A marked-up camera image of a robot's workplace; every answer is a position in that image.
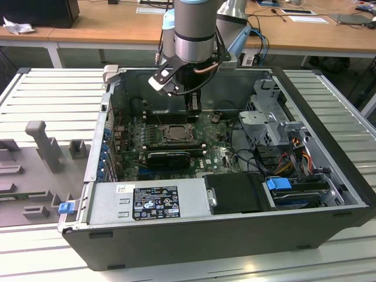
motherboard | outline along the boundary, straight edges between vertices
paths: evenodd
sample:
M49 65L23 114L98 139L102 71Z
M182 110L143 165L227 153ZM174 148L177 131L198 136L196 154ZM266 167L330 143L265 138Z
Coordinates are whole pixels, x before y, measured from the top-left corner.
M201 113L194 123L147 124L142 117L119 128L117 170L120 181L198 178L241 172L231 152L229 120L213 123Z

black box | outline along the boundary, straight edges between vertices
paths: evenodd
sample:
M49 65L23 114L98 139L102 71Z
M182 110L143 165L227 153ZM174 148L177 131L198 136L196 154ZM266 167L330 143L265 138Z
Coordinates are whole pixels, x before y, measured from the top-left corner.
M80 10L77 0L2 0L0 13L2 22L4 16L20 24L71 28Z

desk leg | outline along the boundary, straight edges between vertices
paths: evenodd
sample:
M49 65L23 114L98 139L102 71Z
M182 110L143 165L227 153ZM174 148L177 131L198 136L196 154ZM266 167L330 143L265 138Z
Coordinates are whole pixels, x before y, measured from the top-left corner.
M100 57L100 62L101 63L107 63L106 56L105 56L105 51L103 49L99 49L99 57Z
M376 93L371 98L371 100L364 106L363 110L360 113L367 119L375 109L376 109Z
M305 68L305 65L306 65L308 58L309 58L309 56L304 56L303 61L301 61L301 64L300 64L300 66L302 68Z
M49 57L51 58L51 62L53 67L56 69L64 68L64 63L61 61L59 52L58 52L58 44L56 42L48 42L47 50Z

floor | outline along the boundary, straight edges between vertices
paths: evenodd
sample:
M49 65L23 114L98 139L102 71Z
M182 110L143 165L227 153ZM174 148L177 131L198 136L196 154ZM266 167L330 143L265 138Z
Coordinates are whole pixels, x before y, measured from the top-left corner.
M2 50L16 68L52 68L46 49L3 47ZM59 53L67 68L102 68L105 65L100 62L99 52L96 49L60 49ZM105 50L105 56L107 63L115 63L121 66L153 66L155 52ZM284 69L301 69L302 59L302 56L268 55L264 66L278 65ZM0 91L2 92L8 81L14 76L16 69L2 54L0 54L0 60L2 61L0 62ZM324 74L347 97L371 61L372 59L351 59L350 67L341 73L324 72ZM353 90L350 101L354 103L358 94L370 84L372 79L374 79L374 74L367 72ZM375 113L371 115L370 121L376 123Z

power supply label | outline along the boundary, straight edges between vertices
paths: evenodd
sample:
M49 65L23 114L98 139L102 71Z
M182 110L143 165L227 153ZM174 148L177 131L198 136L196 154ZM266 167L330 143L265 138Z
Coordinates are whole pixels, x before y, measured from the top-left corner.
M177 186L133 189L132 217L134 220L180 217Z

